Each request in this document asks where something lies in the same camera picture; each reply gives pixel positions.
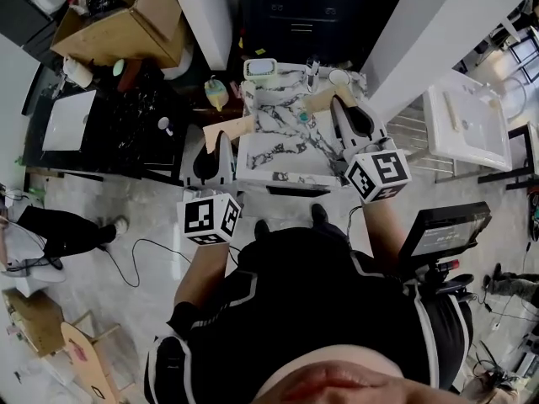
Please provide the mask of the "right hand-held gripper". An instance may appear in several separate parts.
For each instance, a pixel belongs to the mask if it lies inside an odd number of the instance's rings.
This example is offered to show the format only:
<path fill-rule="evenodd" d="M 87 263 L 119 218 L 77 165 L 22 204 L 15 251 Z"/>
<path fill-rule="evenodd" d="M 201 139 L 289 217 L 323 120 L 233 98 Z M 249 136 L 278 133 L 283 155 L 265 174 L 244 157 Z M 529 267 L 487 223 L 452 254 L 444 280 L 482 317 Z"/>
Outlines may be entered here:
<path fill-rule="evenodd" d="M 339 171 L 363 203 L 393 198 L 412 180 L 404 152 L 382 120 L 363 103 L 349 105 L 355 103 L 355 96 L 347 85 L 305 95 L 302 102 L 308 113 L 330 109 L 343 146 Z"/>

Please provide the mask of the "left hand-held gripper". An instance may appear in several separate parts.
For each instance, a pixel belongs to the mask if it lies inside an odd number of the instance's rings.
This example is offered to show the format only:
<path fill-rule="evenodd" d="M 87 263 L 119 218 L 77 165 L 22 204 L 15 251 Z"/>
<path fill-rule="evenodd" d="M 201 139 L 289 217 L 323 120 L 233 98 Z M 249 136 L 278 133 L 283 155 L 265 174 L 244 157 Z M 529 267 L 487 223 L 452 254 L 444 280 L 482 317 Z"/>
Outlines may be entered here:
<path fill-rule="evenodd" d="M 235 188 L 236 165 L 228 122 L 186 131 L 180 168 L 184 200 L 178 206 L 182 236 L 196 245 L 219 245 L 232 241 L 242 206 Z M 250 115 L 230 121 L 229 136 L 255 131 Z"/>

